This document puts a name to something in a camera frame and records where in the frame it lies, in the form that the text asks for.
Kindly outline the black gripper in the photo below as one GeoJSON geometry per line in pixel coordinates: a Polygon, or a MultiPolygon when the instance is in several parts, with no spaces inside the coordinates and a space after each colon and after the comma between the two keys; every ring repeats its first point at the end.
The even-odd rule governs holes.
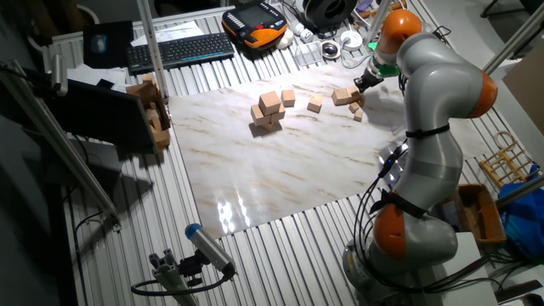
{"type": "Polygon", "coordinates": [[[364,93],[368,88],[374,87],[381,82],[381,77],[377,76],[372,69],[366,68],[360,79],[354,79],[354,85],[359,93],[364,93]]]}

